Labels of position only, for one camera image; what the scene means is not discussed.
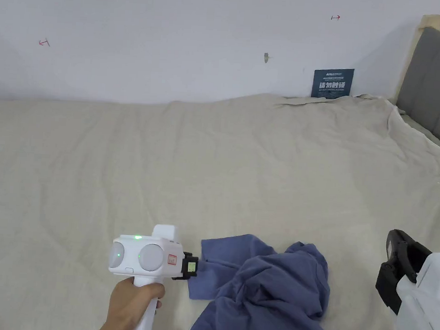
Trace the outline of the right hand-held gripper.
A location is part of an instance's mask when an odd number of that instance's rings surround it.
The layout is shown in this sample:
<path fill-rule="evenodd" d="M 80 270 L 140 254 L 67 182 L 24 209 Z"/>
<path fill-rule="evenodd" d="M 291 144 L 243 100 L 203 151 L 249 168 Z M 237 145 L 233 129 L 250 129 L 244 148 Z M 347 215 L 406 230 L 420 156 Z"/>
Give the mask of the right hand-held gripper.
<path fill-rule="evenodd" d="M 389 231 L 375 288 L 397 315 L 396 330 L 440 330 L 440 253 L 400 229 Z"/>

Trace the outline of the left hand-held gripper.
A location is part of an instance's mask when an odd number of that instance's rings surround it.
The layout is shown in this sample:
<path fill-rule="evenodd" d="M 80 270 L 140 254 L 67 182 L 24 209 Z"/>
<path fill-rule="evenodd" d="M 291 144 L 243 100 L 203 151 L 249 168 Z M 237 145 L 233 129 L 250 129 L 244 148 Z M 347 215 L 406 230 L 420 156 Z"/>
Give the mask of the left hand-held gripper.
<path fill-rule="evenodd" d="M 155 225 L 151 236 L 120 235 L 112 244 L 109 271 L 133 278 L 136 287 L 162 284 L 166 278 L 189 280 L 197 276 L 199 258 L 184 252 L 178 228 Z"/>

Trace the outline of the person's left hand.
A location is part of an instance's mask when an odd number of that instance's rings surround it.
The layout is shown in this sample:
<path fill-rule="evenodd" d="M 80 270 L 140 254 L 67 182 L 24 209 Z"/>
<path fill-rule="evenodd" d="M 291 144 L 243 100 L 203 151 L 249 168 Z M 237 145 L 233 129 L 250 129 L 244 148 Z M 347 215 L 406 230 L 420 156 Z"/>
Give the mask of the person's left hand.
<path fill-rule="evenodd" d="M 151 301 L 164 295 L 161 283 L 138 287 L 133 276 L 123 279 L 111 293 L 106 321 L 99 330 L 135 330 Z"/>

